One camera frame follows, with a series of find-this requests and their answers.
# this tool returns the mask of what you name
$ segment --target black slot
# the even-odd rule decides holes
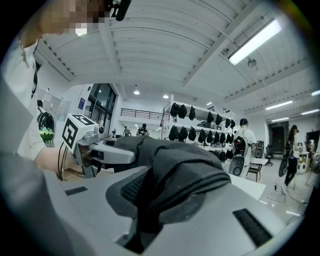
[[[262,246],[272,238],[270,233],[247,209],[236,210],[233,215],[257,247]]]

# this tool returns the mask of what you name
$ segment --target woman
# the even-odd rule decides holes
[[[298,128],[296,125],[292,125],[287,142],[291,146],[291,151],[288,156],[288,167],[287,172],[284,180],[284,184],[282,185],[283,193],[285,194],[287,191],[287,186],[292,181],[292,179],[295,177],[295,174],[297,172],[297,166],[298,166],[298,159],[299,159],[299,153],[302,152],[301,149],[298,148],[298,142],[296,139],[296,134],[298,132]]]

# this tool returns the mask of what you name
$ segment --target cable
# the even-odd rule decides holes
[[[61,173],[60,173],[60,168],[59,168],[59,161],[60,161],[60,151],[61,151],[61,148],[63,145],[64,145],[64,142],[62,142],[60,149],[59,149],[59,154],[58,154],[58,172],[59,172],[60,179],[61,179]]]
[[[65,158],[66,151],[67,151],[67,146],[65,146],[64,152],[63,152],[63,155],[62,155],[60,181],[62,181],[62,169],[63,169],[63,164],[64,164],[64,158]]]

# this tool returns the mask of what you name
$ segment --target chair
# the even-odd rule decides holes
[[[272,149],[271,144],[268,144],[268,146],[266,146],[266,153],[264,155],[264,158],[268,159],[268,162],[265,165],[267,164],[270,164],[271,166],[274,165],[274,163],[270,161],[270,159],[274,158],[274,151]]]

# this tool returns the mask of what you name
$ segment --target door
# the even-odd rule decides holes
[[[285,129],[281,127],[272,128],[272,148],[275,153],[283,153],[285,147]]]

